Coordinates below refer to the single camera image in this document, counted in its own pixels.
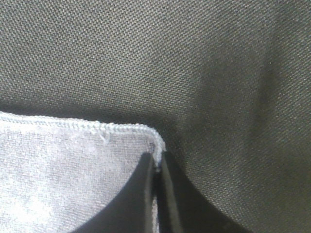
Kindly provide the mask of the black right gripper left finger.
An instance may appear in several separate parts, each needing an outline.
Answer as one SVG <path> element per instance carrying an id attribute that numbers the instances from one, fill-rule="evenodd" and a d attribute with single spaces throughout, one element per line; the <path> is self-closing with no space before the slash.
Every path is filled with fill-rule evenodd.
<path id="1" fill-rule="evenodd" d="M 151 233 L 153 231 L 154 159 L 140 157 L 130 179 L 113 200 L 75 233 Z"/>

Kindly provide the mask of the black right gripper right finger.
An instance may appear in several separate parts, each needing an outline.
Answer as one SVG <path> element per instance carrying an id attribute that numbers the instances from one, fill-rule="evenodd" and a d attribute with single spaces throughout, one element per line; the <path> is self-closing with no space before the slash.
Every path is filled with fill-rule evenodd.
<path id="1" fill-rule="evenodd" d="M 161 233 L 250 232 L 213 206 L 167 151 L 157 175 L 157 203 Z"/>

